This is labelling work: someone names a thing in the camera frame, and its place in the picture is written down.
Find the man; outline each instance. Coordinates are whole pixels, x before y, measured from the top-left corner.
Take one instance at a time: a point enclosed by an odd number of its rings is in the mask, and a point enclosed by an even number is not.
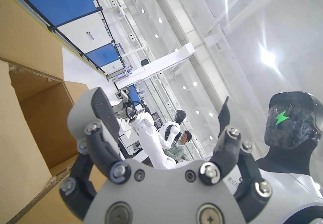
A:
[[[164,150],[165,155],[173,158],[177,163],[181,160],[182,156],[184,155],[184,145],[186,142],[189,142],[192,139],[192,134],[189,131],[185,131],[182,137],[181,133],[179,133],[171,146],[170,149]]]

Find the black robot head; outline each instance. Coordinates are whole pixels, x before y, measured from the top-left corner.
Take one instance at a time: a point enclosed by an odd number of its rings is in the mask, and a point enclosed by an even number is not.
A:
[[[186,118],[186,112],[184,110],[179,109],[176,111],[174,122],[176,122],[180,125],[185,118]]]
[[[306,92],[274,95],[269,103],[264,141],[292,149],[306,140],[318,142],[323,131],[323,105]]]

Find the bolt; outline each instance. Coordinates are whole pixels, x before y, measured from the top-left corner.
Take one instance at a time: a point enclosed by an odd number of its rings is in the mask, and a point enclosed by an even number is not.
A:
[[[200,167],[200,174],[205,175],[206,177],[211,179],[212,184],[216,184],[220,180],[220,170],[212,162],[205,162]]]
[[[252,150],[252,144],[249,141],[244,141],[242,143],[242,147],[243,147],[244,150],[247,150],[247,151]]]
[[[212,179],[212,178],[214,178],[214,177],[217,177],[217,176],[218,176],[218,173],[217,173],[217,171],[216,171],[214,168],[212,168],[211,166],[207,166],[207,167],[205,168],[205,175],[206,175],[208,178]]]
[[[132,222],[131,208],[125,203],[116,203],[106,213],[106,224],[130,224]]]
[[[126,167],[124,165],[118,165],[113,171],[113,175],[116,178],[121,178],[126,174]]]
[[[97,127],[98,127],[98,125],[96,123],[90,123],[90,124],[86,125],[86,128],[85,129],[88,132],[94,132]]]
[[[86,143],[85,142],[81,142],[80,143],[80,148],[81,149],[86,149]]]
[[[263,180],[260,183],[256,182],[255,188],[256,188],[257,193],[261,197],[268,198],[271,196],[272,188],[271,188],[271,185],[268,181]]]
[[[239,130],[238,129],[236,129],[236,128],[232,128],[232,129],[230,129],[230,134],[233,136],[233,137],[238,137],[239,136],[239,134],[240,134],[240,132],[239,132]]]
[[[222,215],[215,207],[211,204],[206,204],[200,207],[198,211],[198,224],[222,224],[223,218]]]
[[[194,182],[195,179],[196,179],[196,175],[195,175],[195,172],[194,171],[191,171],[191,170],[188,170],[185,172],[185,179],[188,181],[188,182]]]
[[[68,177],[61,183],[60,189],[65,193],[65,195],[69,195],[71,192],[74,191],[75,186],[76,186],[75,179],[72,177]]]
[[[134,177],[136,181],[141,182],[145,178],[145,172],[143,170],[137,170]]]

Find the green lightning bolt logo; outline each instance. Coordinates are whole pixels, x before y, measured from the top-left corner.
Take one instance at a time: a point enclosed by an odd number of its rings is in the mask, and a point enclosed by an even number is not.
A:
[[[279,123],[281,123],[282,121],[287,120],[287,119],[289,118],[289,117],[284,116],[285,112],[286,112],[286,110],[285,110],[285,111],[283,111],[282,113],[280,113],[280,114],[275,118],[275,119],[277,120],[276,125],[278,125],[278,124],[279,124]]]

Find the ceiling light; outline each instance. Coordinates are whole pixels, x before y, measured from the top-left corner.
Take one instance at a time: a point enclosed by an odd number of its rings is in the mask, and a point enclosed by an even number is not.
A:
[[[261,61],[270,67],[275,67],[276,57],[264,48],[261,49]]]

